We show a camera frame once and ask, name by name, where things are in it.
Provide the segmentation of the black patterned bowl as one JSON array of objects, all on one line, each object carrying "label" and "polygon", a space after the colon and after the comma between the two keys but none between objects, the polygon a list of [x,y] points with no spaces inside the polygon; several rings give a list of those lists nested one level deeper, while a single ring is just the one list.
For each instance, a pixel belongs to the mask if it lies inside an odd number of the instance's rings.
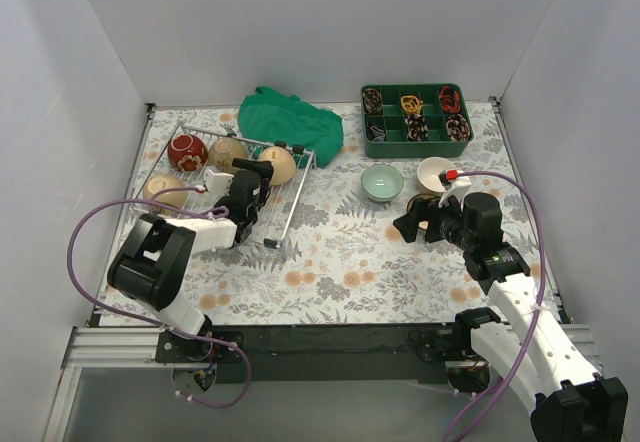
[{"label": "black patterned bowl", "polygon": [[440,198],[435,195],[419,194],[414,196],[407,206],[409,223],[417,229],[426,231],[437,217]]}]

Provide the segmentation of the white bowl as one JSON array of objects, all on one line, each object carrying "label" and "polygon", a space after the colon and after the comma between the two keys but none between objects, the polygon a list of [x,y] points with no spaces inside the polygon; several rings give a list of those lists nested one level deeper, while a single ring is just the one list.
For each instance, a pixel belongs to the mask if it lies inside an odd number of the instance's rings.
[{"label": "white bowl", "polygon": [[455,169],[453,162],[442,157],[428,157],[423,159],[417,169],[416,176],[420,186],[428,193],[442,195],[445,187],[439,179],[439,175],[449,169]]}]

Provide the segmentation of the pale green bowl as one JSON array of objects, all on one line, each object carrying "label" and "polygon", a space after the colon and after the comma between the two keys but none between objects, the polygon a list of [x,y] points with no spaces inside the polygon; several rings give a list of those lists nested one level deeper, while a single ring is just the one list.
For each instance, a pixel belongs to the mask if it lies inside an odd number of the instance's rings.
[{"label": "pale green bowl", "polygon": [[404,188],[402,174],[388,164],[374,164],[361,175],[361,187],[376,202],[389,202]]}]

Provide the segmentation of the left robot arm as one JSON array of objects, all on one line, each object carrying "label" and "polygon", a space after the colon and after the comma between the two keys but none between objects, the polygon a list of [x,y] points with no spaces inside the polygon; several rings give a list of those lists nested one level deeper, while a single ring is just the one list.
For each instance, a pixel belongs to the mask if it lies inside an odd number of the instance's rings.
[{"label": "left robot arm", "polygon": [[151,312],[162,325],[181,333],[178,349],[193,362],[205,360],[213,339],[210,319],[192,305],[182,283],[192,255],[229,249],[252,233],[271,193],[274,167],[268,161],[234,159],[234,174],[207,169],[195,187],[213,207],[182,218],[141,215],[112,261],[108,285]]}]

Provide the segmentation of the tan bowl with logo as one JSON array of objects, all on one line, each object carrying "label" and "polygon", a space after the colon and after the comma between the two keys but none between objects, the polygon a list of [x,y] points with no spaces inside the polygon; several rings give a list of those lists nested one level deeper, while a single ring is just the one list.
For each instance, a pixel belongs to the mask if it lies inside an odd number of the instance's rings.
[{"label": "tan bowl with logo", "polygon": [[293,156],[286,149],[279,146],[265,148],[258,156],[258,160],[271,163],[273,167],[272,186],[280,186],[289,182],[297,170]]}]

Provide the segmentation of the beige flower bowl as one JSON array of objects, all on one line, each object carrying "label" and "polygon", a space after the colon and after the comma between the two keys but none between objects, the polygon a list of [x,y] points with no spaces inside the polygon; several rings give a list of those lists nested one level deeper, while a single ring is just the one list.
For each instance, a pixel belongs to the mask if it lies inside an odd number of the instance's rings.
[{"label": "beige flower bowl", "polygon": [[230,137],[218,138],[209,148],[208,163],[223,173],[235,174],[239,171],[233,165],[235,159],[248,159],[244,145]]}]

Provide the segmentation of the green cloth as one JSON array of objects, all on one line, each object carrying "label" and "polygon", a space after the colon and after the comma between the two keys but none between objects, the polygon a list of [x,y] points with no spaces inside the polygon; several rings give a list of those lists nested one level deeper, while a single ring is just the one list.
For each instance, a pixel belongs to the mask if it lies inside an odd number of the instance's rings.
[{"label": "green cloth", "polygon": [[319,167],[327,166],[344,145],[342,118],[317,108],[296,95],[259,86],[240,105],[238,127],[248,139],[288,146],[300,145],[316,154]]}]

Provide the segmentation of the red floral bowl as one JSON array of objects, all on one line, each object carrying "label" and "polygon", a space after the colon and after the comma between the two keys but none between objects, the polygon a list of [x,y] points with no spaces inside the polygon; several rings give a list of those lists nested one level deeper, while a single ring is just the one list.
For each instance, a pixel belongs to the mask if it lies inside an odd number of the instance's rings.
[{"label": "red floral bowl", "polygon": [[199,137],[181,134],[169,142],[167,157],[172,168],[181,172],[194,172],[206,165],[208,149]]}]

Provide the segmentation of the beige bowl front left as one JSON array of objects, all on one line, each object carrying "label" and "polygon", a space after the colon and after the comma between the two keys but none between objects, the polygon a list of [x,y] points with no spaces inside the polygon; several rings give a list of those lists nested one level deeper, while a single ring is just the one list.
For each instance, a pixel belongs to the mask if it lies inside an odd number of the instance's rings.
[{"label": "beige bowl front left", "polygon": [[188,199],[188,190],[178,177],[163,173],[148,179],[143,188],[143,198],[183,209]]}]

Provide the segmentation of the black pink floral rolled sock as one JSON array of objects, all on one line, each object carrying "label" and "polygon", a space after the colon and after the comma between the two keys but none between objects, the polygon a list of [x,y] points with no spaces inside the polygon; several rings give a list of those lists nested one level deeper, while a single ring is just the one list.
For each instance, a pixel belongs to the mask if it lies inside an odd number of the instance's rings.
[{"label": "black pink floral rolled sock", "polygon": [[407,140],[410,142],[426,142],[428,140],[428,125],[424,116],[420,114],[407,115],[405,118]]}]

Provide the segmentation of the green compartment organizer box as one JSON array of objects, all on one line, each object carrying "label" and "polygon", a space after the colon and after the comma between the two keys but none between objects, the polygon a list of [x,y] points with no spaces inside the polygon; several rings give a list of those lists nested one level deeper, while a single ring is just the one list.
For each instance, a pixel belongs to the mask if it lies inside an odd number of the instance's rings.
[{"label": "green compartment organizer box", "polygon": [[454,83],[364,85],[360,102],[365,154],[373,159],[456,158],[474,139]]}]

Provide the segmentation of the yellow rolled sock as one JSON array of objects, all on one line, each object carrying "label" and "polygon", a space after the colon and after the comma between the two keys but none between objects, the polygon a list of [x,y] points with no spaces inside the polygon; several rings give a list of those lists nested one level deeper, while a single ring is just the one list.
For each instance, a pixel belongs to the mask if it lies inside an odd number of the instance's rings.
[{"label": "yellow rolled sock", "polygon": [[406,115],[420,114],[423,101],[415,95],[403,95],[400,97],[400,105]]}]

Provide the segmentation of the leopard print rolled sock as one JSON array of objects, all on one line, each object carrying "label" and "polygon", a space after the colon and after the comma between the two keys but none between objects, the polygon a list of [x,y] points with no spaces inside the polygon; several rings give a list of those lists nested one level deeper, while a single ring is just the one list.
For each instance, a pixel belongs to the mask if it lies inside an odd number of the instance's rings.
[{"label": "leopard print rolled sock", "polygon": [[362,103],[366,114],[381,115],[383,113],[382,93],[377,87],[366,87],[363,89]]}]

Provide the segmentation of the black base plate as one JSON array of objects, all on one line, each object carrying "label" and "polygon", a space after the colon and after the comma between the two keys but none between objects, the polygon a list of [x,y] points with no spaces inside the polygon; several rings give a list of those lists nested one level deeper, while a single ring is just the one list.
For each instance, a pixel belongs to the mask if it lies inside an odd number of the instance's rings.
[{"label": "black base plate", "polygon": [[479,368],[451,323],[217,326],[253,382],[409,380],[444,383],[451,368]]}]

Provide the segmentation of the aluminium frame rail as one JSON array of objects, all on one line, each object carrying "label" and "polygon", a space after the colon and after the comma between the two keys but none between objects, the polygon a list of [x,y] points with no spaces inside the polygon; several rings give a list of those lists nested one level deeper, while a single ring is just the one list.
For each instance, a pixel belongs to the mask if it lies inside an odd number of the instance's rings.
[{"label": "aluminium frame rail", "polygon": [[154,367],[160,330],[145,327],[74,328],[63,358],[43,441],[62,441],[82,371]]}]

